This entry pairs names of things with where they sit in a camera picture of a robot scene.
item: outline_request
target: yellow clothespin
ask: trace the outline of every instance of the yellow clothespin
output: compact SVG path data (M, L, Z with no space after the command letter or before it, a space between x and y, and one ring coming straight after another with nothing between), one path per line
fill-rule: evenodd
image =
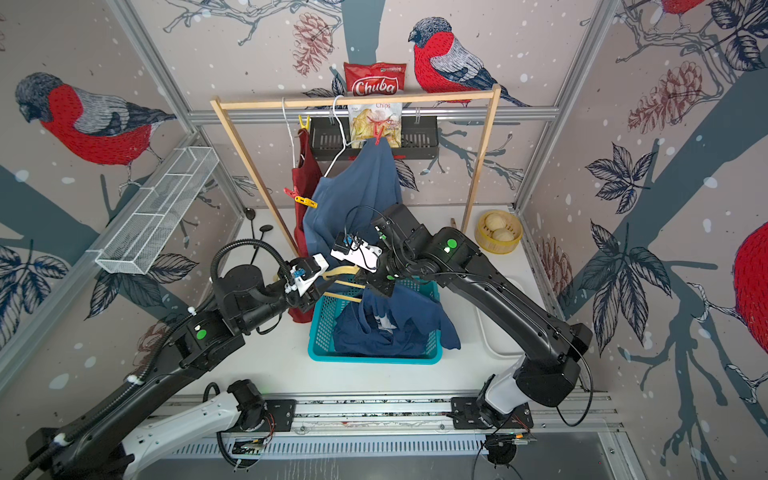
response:
M311 198L296 196L293 199L302 205L307 205L308 207L317 208L317 202L312 200Z
M306 131L310 131L310 116L306 116L306 124L304 124L304 120L301 118L301 115L299 115L299 126Z

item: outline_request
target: wooden clothes rack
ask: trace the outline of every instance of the wooden clothes rack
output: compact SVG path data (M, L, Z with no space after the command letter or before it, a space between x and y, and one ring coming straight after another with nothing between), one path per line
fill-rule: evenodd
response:
M496 109L498 108L498 101L501 98L502 88L495 84L493 89L486 91L465 91L465 92L451 92L441 94L397 94L397 95L368 95L366 97L341 97L336 100L337 106L343 105L357 105L357 104L375 104L375 103L407 103L416 101L467 101L467 100L480 100L487 98L488 112L485 114L485 123L483 124L482 135L480 136L480 146L478 148L478 156L475 160L475 172L472 175L472 182L469 184L469 195L467 195L467 204L464 208L464 218L462 219L462 232L466 233L469 224L469 215L472 213L472 205L475 203L477 197L478 183L480 181L480 172L482 171L483 160L485 159L485 152L488 150L488 141L491 139L491 129L493 128L493 120L496 117ZM259 193L264 199L267 208L270 209L272 215L274 215L277 221L277 226L280 231L283 232L288 244L293 251L293 254L299 256L299 249L296 246L296 241L293 239L293 235L288 231L283 217L272 200L270 192L267 190L264 180L259 174L259 170L256 164L253 162L253 158L250 157L248 150L243 144L243 139L240 138L240 134L237 132L232 120L230 119L230 110L250 110L254 108L307 108L307 107L331 107L334 105L333 98L300 98L297 100L265 100L265 101L245 101L245 102L222 102L218 97L214 98L210 104L213 106L216 115L221 121L221 125L229 135L232 145L235 147L237 154L240 155L240 159L243 161L246 170L250 174L253 182L259 188Z

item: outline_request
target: teal plastic basket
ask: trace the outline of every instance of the teal plastic basket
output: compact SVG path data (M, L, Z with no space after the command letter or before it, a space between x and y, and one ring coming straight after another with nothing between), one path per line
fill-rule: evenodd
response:
M417 283L411 279L398 280L402 286L428 296L436 302L440 301L437 283ZM362 289L350 288L344 292L347 296L357 296ZM433 330L429 334L424 353L417 357L397 356L354 356L350 353L338 353L333 347L333 327L341 311L349 303L349 300L341 300L331 296L323 296L315 304L315 313L312 317L312 329L310 330L310 357L316 362L358 362L358 363L401 363L416 365L434 365L442 358L442 346L440 345L440 330Z

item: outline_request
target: white wire basket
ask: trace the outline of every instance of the white wire basket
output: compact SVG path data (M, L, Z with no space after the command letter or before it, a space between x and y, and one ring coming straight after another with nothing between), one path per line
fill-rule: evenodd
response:
M211 147L177 152L168 172L154 186L141 188L148 190L146 197L96 259L109 273L145 275L219 163Z

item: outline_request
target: white hanger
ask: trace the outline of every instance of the white hanger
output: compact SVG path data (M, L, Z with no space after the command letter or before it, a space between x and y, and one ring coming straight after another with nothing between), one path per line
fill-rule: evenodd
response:
M290 138L290 155L293 162L293 168L298 167L296 164L296 146L293 144L293 132L290 130L290 124L288 123L288 116L286 115L286 98L283 97L283 118L286 121L286 128L288 129L288 138Z
M333 161L331 162L331 166L328 167L328 170L326 170L326 174L323 175L324 177L328 176L328 173L330 173L331 169L333 168L333 165L336 163L336 161L341 157L341 154L344 153L344 150L346 150L346 135L344 135L344 126L341 125L341 120L339 120L339 117L336 115L336 101L339 100L342 97L342 95L337 95L336 98L333 99L333 105L331 105L331 111L333 113L333 117L336 119L337 122L339 122L339 132L341 132L341 141L342 141L342 149L341 151L336 154L336 156L333 158Z

